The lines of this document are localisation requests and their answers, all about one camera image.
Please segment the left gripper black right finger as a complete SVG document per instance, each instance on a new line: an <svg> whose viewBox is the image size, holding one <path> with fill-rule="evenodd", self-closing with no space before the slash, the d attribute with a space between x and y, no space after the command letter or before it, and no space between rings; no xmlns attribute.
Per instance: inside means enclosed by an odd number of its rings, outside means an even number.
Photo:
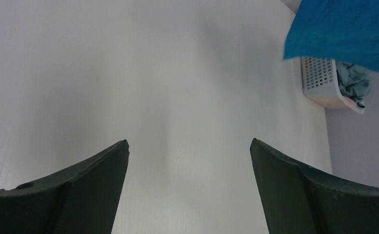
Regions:
<svg viewBox="0 0 379 234"><path fill-rule="evenodd" d="M250 155L271 234L379 234L379 188L293 159L253 139Z"/></svg>

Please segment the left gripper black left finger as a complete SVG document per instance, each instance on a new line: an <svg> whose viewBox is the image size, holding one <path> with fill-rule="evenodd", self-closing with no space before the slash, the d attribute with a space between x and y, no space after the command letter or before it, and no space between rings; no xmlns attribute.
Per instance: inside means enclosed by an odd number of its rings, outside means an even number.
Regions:
<svg viewBox="0 0 379 234"><path fill-rule="evenodd" d="M119 141L43 178L0 190L0 234L109 234L129 159Z"/></svg>

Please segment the blue t-shirt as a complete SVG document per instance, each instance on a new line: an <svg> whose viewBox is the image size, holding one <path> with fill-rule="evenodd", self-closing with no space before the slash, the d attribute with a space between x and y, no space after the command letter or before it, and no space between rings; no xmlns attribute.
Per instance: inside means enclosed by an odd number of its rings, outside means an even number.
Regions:
<svg viewBox="0 0 379 234"><path fill-rule="evenodd" d="M315 57L379 72L379 0L303 0L285 39L284 59Z"/></svg>

